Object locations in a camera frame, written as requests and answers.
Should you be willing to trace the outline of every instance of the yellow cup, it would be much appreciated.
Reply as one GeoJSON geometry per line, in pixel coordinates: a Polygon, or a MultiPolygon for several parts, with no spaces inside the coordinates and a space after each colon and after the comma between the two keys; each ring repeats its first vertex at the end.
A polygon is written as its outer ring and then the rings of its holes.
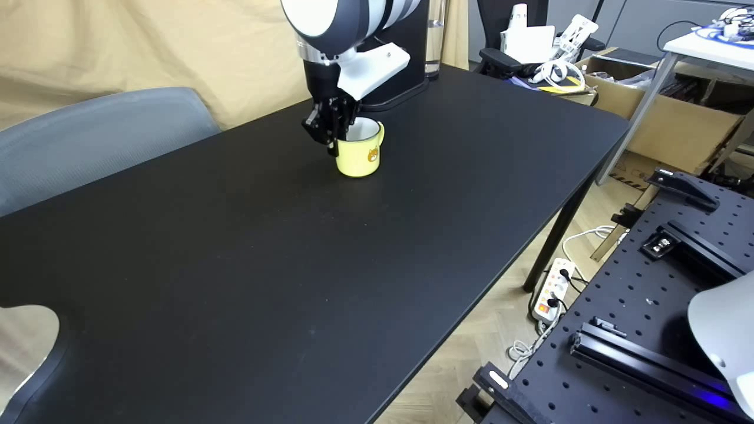
{"type": "Polygon", "coordinates": [[[380,167],[384,125],[372,117],[356,117],[346,140],[337,140],[334,165],[343,176],[367,176],[380,167]]]}

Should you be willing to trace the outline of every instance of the black table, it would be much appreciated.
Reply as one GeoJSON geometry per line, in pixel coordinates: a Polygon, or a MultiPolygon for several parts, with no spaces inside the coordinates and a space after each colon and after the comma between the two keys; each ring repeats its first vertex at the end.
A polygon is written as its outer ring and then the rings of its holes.
{"type": "Polygon", "coordinates": [[[0,422],[362,422],[627,125],[442,70],[350,181],[307,103],[0,220],[0,304],[62,335],[0,422]]]}
{"type": "MultiPolygon", "coordinates": [[[[710,414],[692,403],[672,400],[654,385],[633,379],[635,372],[610,372],[569,353],[572,335],[591,319],[604,319],[624,333],[627,342],[720,379],[686,323],[688,301],[696,293],[710,288],[710,280],[690,264],[654,262],[640,253],[640,244],[657,227],[677,221],[741,270],[754,269],[754,200],[701,180],[692,181],[718,197],[718,209],[704,213],[678,195],[659,190],[588,288],[509,385],[507,399],[512,406],[524,406],[538,422],[725,422],[718,412],[710,414]]],[[[505,408],[509,403],[495,406],[478,422],[514,422],[505,408]]]]}

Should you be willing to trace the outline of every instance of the chair backrest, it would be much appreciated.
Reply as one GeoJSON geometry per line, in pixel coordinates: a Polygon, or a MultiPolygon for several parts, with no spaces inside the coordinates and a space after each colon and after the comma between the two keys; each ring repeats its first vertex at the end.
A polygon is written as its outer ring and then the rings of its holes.
{"type": "Polygon", "coordinates": [[[0,217],[216,134],[189,88],[108,95],[0,131],[0,217]]]}
{"type": "Polygon", "coordinates": [[[527,5],[527,25],[547,24],[549,0],[478,0],[478,17],[485,30],[485,48],[500,49],[500,30],[509,29],[514,5],[527,5]]]}

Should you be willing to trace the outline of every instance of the floor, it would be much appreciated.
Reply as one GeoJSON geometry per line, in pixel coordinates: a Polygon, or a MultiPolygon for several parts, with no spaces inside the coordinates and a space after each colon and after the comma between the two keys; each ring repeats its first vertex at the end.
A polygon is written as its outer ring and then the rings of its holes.
{"type": "MultiPolygon", "coordinates": [[[[624,202],[633,202],[639,190],[607,180],[591,185],[581,202],[559,254],[569,257],[585,279],[599,269],[588,260],[601,243],[604,223],[610,223],[624,202]]],[[[519,257],[519,262],[495,283],[466,321],[445,339],[432,361],[399,393],[399,399],[376,420],[380,424],[458,424],[470,422],[458,406],[458,393],[470,385],[470,374],[492,361],[500,370],[514,368],[507,348],[519,339],[535,339],[533,321],[527,321],[527,293],[520,283],[535,262],[544,231],[519,257]]],[[[33,372],[52,348],[57,336],[57,319],[43,307],[2,309],[0,310],[0,410],[15,389],[33,372]]]]}

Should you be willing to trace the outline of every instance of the box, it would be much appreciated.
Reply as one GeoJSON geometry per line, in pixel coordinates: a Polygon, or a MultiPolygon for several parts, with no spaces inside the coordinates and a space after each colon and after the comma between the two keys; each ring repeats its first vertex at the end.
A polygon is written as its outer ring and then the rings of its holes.
{"type": "MultiPolygon", "coordinates": [[[[615,79],[633,78],[651,70],[651,65],[588,56],[581,69],[586,70],[586,84],[595,90],[594,108],[632,117],[644,90],[624,88],[615,79]],[[607,74],[615,79],[594,78],[594,74],[607,74]]],[[[627,149],[659,165],[699,174],[738,123],[740,115],[734,114],[657,95],[627,149]]]]}

